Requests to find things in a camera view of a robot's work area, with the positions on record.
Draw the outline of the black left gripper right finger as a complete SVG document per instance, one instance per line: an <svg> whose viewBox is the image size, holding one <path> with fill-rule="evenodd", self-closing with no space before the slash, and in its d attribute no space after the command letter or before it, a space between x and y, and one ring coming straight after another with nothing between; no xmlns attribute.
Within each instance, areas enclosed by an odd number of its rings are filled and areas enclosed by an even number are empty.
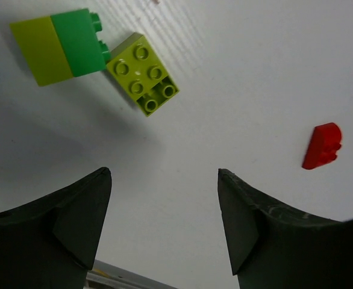
<svg viewBox="0 0 353 289"><path fill-rule="evenodd" d="M353 288L353 219L306 213L227 169L217 192L240 288Z"/></svg>

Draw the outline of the lime lego brick with studs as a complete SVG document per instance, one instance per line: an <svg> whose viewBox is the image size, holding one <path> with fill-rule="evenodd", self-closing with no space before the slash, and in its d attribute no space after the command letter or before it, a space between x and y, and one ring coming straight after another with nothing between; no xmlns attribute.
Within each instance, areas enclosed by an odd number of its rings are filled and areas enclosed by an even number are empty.
<svg viewBox="0 0 353 289"><path fill-rule="evenodd" d="M114 48L106 67L146 116L150 116L179 92L143 34L132 33Z"/></svg>

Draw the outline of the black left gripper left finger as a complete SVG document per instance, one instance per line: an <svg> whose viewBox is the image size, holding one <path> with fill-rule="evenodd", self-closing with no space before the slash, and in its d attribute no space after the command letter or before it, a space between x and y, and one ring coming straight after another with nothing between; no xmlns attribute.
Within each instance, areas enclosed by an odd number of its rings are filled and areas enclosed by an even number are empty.
<svg viewBox="0 0 353 289"><path fill-rule="evenodd" d="M0 288L83 288L112 188L106 167L0 212Z"/></svg>

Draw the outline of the lime green lego stack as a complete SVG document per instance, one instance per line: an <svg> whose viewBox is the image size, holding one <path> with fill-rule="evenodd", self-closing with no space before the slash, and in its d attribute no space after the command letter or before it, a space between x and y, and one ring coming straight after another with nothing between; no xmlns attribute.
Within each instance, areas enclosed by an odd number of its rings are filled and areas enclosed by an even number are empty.
<svg viewBox="0 0 353 289"><path fill-rule="evenodd" d="M13 22L11 32L39 86L99 72L111 59L102 23L87 8Z"/></svg>

